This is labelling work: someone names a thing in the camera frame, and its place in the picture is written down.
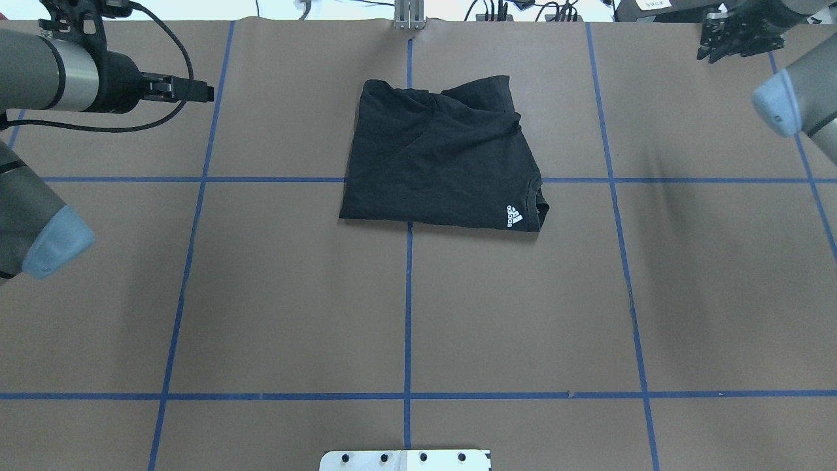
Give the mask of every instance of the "black band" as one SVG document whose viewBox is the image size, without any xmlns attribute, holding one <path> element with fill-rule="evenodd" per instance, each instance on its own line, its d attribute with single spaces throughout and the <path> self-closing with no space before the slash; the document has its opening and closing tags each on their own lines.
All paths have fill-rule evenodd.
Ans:
<svg viewBox="0 0 837 471">
<path fill-rule="evenodd" d="M 43 110 L 48 110 L 53 106 L 58 105 L 58 102 L 61 101 L 62 97 L 64 97 L 64 88 L 67 86 L 67 70 L 64 68 L 64 60 L 61 59 L 61 54 L 59 54 L 55 45 L 52 44 L 52 41 L 43 36 L 39 37 L 49 46 L 50 50 L 53 51 L 55 62 L 58 64 L 58 93 L 55 94 L 55 98 L 53 98 L 51 103 L 42 108 Z"/>
<path fill-rule="evenodd" d="M 23 160 L 14 160 L 9 163 L 4 163 L 3 165 L 0 165 L 0 175 L 21 167 L 26 167 L 26 163 Z"/>
<path fill-rule="evenodd" d="M 811 137 L 817 132 L 819 132 L 820 129 L 828 126 L 828 124 L 835 119 L 837 119 L 837 111 L 828 115 L 823 121 L 818 122 L 816 126 L 812 127 L 810 131 L 806 131 L 805 134 L 808 134 L 808 137 Z"/>
</svg>

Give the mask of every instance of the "white bracket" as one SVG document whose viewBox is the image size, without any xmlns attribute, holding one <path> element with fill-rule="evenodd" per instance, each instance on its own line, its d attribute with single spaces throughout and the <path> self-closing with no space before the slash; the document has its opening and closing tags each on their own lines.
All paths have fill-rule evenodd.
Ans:
<svg viewBox="0 0 837 471">
<path fill-rule="evenodd" d="M 424 0 L 395 0 L 395 29 L 424 29 Z"/>
<path fill-rule="evenodd" d="M 329 452 L 320 471 L 491 471 L 488 450 Z"/>
</svg>

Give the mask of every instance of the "white logo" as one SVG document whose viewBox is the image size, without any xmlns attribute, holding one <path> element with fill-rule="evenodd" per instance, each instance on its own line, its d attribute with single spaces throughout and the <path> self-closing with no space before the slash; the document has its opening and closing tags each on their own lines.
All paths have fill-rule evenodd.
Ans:
<svg viewBox="0 0 837 471">
<path fill-rule="evenodd" d="M 508 227 L 512 227 L 514 224 L 523 220 L 523 216 L 514 206 L 506 206 L 506 212 L 509 214 L 509 224 Z"/>
</svg>

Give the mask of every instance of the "white mounting plate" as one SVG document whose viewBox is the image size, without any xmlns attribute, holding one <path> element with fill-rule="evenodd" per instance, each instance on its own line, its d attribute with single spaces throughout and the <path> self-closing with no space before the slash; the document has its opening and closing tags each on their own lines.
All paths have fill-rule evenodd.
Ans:
<svg viewBox="0 0 837 471">
<path fill-rule="evenodd" d="M 460 461 L 460 454 L 465 456 L 465 461 Z M 381 460 L 383 455 L 387 455 L 387 461 Z M 462 449 L 328 452 L 320 460 L 320 471 L 491 471 L 491 452 Z"/>
</svg>

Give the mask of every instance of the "blue cap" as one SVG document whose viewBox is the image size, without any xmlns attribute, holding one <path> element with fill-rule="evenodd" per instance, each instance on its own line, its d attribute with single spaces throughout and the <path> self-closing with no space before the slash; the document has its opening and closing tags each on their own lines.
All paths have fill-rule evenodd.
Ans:
<svg viewBox="0 0 837 471">
<path fill-rule="evenodd" d="M 793 83 L 787 69 L 770 77 L 752 94 L 752 103 L 762 117 L 779 136 L 791 137 L 802 131 L 802 116 Z"/>
<path fill-rule="evenodd" d="M 93 245 L 90 227 L 69 206 L 61 208 L 44 226 L 23 259 L 23 271 L 38 279 L 52 275 Z"/>
</svg>

